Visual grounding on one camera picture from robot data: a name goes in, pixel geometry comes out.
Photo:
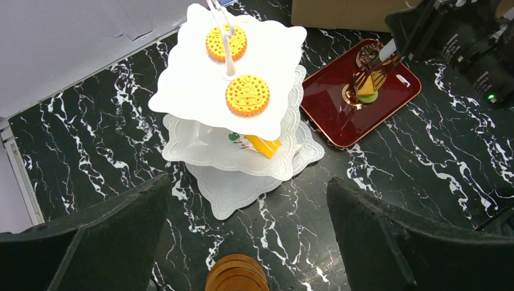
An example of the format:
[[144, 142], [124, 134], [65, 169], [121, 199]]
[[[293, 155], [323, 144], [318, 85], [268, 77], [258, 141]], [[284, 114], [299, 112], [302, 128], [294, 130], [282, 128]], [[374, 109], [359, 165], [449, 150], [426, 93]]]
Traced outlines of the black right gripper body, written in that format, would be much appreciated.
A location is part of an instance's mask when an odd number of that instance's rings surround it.
[[436, 58], [454, 69], [506, 68], [505, 1], [437, 1]]

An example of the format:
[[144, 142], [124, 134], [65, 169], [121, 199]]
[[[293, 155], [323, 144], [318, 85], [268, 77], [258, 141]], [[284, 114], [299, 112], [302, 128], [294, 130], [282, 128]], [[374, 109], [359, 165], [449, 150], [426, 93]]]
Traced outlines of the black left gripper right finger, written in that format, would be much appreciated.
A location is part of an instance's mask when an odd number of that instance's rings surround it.
[[352, 290], [513, 289], [513, 238], [428, 219], [339, 178], [326, 195]]

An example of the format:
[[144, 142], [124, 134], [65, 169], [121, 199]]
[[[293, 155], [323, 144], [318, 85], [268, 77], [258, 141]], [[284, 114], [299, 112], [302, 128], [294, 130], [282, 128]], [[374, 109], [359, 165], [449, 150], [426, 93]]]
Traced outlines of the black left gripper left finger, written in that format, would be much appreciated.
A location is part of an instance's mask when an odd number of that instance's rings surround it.
[[158, 175], [114, 198], [1, 234], [2, 290], [146, 290], [172, 198]]

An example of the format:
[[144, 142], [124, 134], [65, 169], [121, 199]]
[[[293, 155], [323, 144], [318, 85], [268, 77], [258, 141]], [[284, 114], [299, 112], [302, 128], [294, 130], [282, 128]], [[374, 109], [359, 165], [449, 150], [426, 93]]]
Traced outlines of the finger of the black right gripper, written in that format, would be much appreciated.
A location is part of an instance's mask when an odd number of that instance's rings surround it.
[[425, 0], [385, 17], [400, 56], [415, 61], [436, 57], [435, 35], [442, 23], [437, 5], [437, 1]]

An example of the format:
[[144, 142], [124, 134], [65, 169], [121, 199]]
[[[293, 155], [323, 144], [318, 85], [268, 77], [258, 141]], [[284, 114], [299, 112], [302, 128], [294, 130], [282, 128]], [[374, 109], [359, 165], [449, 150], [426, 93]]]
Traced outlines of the chocolate sprinkled donut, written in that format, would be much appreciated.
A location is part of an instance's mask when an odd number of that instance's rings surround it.
[[364, 64], [369, 63], [379, 56], [379, 52], [382, 48], [383, 45], [381, 43], [371, 43], [362, 46], [356, 56], [356, 65], [360, 68]]

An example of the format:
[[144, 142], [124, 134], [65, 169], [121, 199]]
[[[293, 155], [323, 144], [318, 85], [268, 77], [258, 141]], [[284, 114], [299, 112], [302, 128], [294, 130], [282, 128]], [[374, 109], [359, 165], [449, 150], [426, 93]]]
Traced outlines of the metal serving tongs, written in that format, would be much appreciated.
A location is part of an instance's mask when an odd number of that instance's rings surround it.
[[362, 86], [368, 76], [372, 76], [373, 84], [376, 91], [378, 91], [385, 83], [389, 74], [391, 74], [395, 67], [401, 62], [402, 57], [396, 51], [396, 43], [394, 39], [391, 39], [386, 45], [382, 45], [383, 48], [379, 52], [379, 56], [371, 60], [369, 63], [364, 64], [362, 67], [358, 67], [358, 71], [353, 74], [355, 96], [358, 86]]

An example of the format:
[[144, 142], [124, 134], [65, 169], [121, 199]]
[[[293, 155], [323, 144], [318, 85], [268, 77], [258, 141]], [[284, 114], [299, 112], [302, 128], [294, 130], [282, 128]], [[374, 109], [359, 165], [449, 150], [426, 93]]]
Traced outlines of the green round macaron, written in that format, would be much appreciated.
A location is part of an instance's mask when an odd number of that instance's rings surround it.
[[361, 102], [363, 104], [373, 103], [378, 99], [378, 91], [375, 91], [372, 95], [367, 95], [367, 96], [358, 95], [357, 99], [359, 102]]

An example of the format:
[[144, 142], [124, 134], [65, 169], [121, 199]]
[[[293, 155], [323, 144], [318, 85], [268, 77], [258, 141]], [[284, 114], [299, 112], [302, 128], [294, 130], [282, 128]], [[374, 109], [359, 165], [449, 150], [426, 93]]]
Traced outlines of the yellow decorated cake slice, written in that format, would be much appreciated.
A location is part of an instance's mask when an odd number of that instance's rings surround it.
[[279, 140], [268, 141], [255, 135], [240, 135], [235, 132], [229, 133], [228, 137], [232, 143], [239, 145], [241, 149], [253, 150], [268, 159], [272, 159], [282, 145]]

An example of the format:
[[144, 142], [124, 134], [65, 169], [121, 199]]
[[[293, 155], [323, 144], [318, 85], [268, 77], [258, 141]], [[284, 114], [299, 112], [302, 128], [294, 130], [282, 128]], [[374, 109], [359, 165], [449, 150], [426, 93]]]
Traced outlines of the white three-tier cake stand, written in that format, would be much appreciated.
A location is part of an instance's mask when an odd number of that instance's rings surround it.
[[[149, 108], [165, 115], [169, 141], [162, 157], [184, 162], [216, 219], [227, 219], [324, 156], [300, 115], [306, 36], [304, 27], [235, 16], [217, 1], [187, 9]], [[258, 115], [239, 116], [227, 107], [225, 90], [241, 75], [258, 76], [270, 89]], [[268, 159], [232, 143], [231, 132], [282, 145]]]

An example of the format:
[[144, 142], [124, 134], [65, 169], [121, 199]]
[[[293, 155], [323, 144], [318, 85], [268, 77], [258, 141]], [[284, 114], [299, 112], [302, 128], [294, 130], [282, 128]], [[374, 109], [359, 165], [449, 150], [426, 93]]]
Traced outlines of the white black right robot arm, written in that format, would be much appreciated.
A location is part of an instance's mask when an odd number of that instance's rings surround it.
[[388, 14], [396, 50], [410, 60], [440, 57], [494, 105], [513, 98], [513, 4], [420, 1]]

